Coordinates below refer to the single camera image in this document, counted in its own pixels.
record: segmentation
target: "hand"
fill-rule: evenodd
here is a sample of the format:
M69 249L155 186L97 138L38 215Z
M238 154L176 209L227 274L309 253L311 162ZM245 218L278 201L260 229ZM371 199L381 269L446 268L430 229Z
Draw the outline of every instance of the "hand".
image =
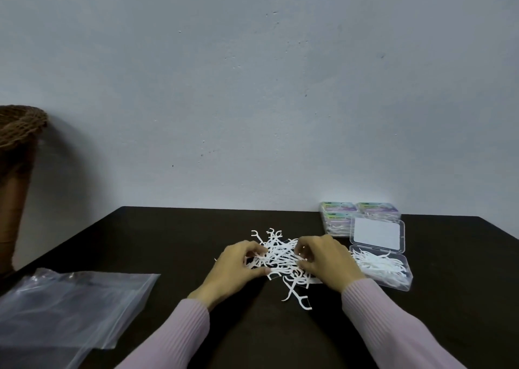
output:
M245 257L267 253L267 248L254 241L243 241L227 246L213 269L200 287L189 294L188 298L200 300L209 310L218 303L240 291L254 278L270 273L270 268L249 269L245 267Z
M348 249L330 235L302 236L294 252L306 260L297 262L301 269L339 293L355 280L365 278Z

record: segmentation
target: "white label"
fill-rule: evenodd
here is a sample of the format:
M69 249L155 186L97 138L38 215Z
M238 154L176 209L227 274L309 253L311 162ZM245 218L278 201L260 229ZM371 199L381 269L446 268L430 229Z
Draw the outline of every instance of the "white label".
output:
M389 221L355 218L354 242L399 250L400 225Z

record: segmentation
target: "ribbed cuff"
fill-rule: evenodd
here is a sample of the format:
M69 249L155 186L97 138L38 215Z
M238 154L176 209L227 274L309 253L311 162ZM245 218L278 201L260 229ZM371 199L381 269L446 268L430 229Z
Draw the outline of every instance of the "ribbed cuff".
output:
M400 309L371 279L351 283L341 294L342 310L370 350L378 349Z
M162 349L174 352L179 367L187 366L209 333L209 311L196 299L181 300L171 316L154 334Z

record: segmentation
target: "person's right hand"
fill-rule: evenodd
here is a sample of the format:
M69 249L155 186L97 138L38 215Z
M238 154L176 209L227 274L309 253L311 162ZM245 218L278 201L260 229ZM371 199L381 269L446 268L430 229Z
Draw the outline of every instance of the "person's right hand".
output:
M302 236L294 252L305 259L297 262L301 269L339 293L355 280L365 278L347 247L330 235Z

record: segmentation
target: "pile of floss picks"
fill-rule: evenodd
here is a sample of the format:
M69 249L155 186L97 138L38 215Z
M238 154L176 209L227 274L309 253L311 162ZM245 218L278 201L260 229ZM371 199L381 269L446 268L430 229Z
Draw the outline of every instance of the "pile of floss picks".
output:
M362 249L351 251L362 273L373 280L381 281L391 287L409 285L404 263L396 258L389 258L387 254L375 255Z
M262 246L268 248L268 253L264 257L253 257L247 267L250 269L269 267L270 273L267 275L269 280L281 276L283 283L289 288L288 296L282 301L286 301L290 295L294 295L303 309L312 310L310 305L303 304L303 299L308 301L308 296L300 296L294 288L297 285L308 288L310 284L320 284L321 281L297 266L296 261L303 259L294 253L297 239L282 241L282 232L274 232L274 228L269 228L267 234L269 239L264 242L256 230L251 231L251 236L257 238Z

